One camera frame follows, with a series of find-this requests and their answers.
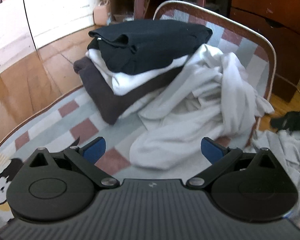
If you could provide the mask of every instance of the metal screw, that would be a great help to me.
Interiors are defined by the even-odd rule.
[[[202,186],[204,184],[204,179],[199,177],[194,177],[189,179],[189,184],[192,186]]]
[[[117,180],[115,178],[104,178],[101,180],[101,184],[104,186],[114,186],[117,184]]]

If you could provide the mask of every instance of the wooden dresser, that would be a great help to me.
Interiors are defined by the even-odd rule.
[[[272,43],[277,54],[272,91],[290,101],[300,80],[300,0],[232,0],[230,18]]]

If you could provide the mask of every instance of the floor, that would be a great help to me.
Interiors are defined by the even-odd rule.
[[[58,97],[81,85],[73,62],[85,55],[93,26],[55,41],[23,58],[0,75],[0,141],[17,125]],[[300,110],[300,94],[290,103],[272,95],[273,116]],[[260,130],[269,129],[270,117],[262,118]]]

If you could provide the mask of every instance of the crumpled white cloth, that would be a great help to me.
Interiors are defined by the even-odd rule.
[[[147,132],[130,148],[133,165],[169,169],[200,152],[205,136],[241,134],[273,112],[247,83],[234,53],[202,45],[174,81],[139,112]]]
[[[289,219],[300,228],[300,132],[289,135],[284,130],[277,133],[255,131],[251,146],[245,152],[256,152],[262,147],[272,151],[298,189],[298,202]]]
[[[155,78],[167,71],[183,66],[188,59],[188,55],[174,59],[172,63],[160,69],[149,70],[144,73],[140,73],[137,75],[128,75],[126,73],[113,73],[111,72],[107,66],[103,58],[101,57],[100,50],[97,49],[89,49],[86,52],[86,57],[91,59],[96,68],[100,71],[101,75],[112,89],[113,93],[117,96],[123,96],[129,93],[131,90],[141,86],[142,84],[148,82],[150,79]]]

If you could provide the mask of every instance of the brown towel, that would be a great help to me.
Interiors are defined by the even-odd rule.
[[[98,107],[103,120],[111,125],[134,102],[152,91],[167,86],[182,70],[182,67],[171,69],[135,88],[126,95],[117,96],[89,58],[83,57],[77,60],[74,62],[73,67],[74,71],[80,75],[87,93]]]

